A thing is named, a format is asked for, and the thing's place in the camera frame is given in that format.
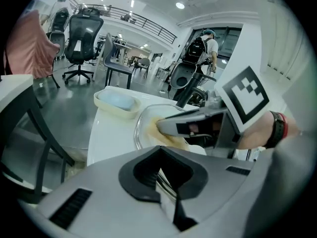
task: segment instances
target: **soap dish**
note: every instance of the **soap dish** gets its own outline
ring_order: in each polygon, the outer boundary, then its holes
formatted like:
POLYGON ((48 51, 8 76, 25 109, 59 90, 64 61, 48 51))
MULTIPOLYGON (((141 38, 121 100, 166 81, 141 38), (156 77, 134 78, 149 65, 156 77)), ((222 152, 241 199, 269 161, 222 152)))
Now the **soap dish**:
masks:
POLYGON ((95 105, 98 108, 102 109, 103 111, 106 111, 106 112, 108 112, 110 114, 113 114, 113 115, 116 115, 118 117, 122 117, 122 118, 125 118, 125 119, 133 119, 137 115, 137 113, 139 112, 140 106, 141 106, 141 102, 140 102, 139 99, 134 98, 134 97, 132 97, 130 95, 121 93, 119 91, 113 90, 113 89, 104 89, 102 91, 99 91, 99 92, 95 93, 94 94, 94 103, 95 103, 95 105), (125 95, 125 96, 128 96, 130 98, 133 98, 134 99, 134 105, 133 105, 132 109, 127 111, 125 109, 122 109, 122 108, 116 107, 116 106, 114 106, 112 104, 109 104, 109 103, 107 103, 105 101, 102 101, 102 100, 100 100, 98 98, 98 96, 101 93, 103 93, 103 94, 105 94, 105 93, 111 94, 112 92, 117 92, 120 95, 123 95, 123 96, 125 95))

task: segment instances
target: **wristwatch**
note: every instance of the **wristwatch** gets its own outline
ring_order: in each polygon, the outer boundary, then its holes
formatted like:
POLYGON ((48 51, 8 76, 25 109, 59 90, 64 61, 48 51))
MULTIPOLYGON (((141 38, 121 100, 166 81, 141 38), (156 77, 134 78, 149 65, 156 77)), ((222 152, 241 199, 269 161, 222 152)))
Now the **wristwatch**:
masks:
POLYGON ((274 124, 272 134, 264 145, 265 148, 274 148, 283 139, 285 129, 285 121, 280 114, 273 111, 270 112, 274 117, 274 124))

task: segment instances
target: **round ceiling light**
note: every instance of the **round ceiling light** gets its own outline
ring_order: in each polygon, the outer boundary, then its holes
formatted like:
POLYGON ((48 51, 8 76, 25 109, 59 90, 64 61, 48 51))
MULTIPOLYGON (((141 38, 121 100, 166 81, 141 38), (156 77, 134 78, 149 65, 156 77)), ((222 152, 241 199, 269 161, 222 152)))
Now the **round ceiling light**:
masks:
POLYGON ((177 3, 176 3, 176 6, 177 6, 177 8, 179 8, 179 9, 184 9, 184 8, 185 8, 185 5, 183 5, 181 2, 177 2, 177 3))

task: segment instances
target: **pink jacket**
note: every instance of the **pink jacket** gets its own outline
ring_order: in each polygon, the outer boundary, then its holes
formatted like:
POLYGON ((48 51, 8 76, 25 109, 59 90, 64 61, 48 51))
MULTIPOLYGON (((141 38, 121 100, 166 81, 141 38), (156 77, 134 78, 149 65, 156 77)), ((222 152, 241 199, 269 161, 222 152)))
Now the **pink jacket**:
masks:
POLYGON ((41 78, 52 75, 59 45, 49 41, 40 26, 39 12, 34 10, 18 19, 5 50, 12 74, 32 74, 34 78, 41 78))

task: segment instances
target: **black and white square marker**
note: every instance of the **black and white square marker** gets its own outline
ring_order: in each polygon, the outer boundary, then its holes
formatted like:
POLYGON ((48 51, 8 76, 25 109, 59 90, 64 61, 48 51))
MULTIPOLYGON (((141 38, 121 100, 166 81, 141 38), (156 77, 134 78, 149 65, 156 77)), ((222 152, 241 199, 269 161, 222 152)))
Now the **black and white square marker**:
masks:
POLYGON ((269 103, 262 84, 250 66, 226 83, 223 89, 243 124, 269 103))

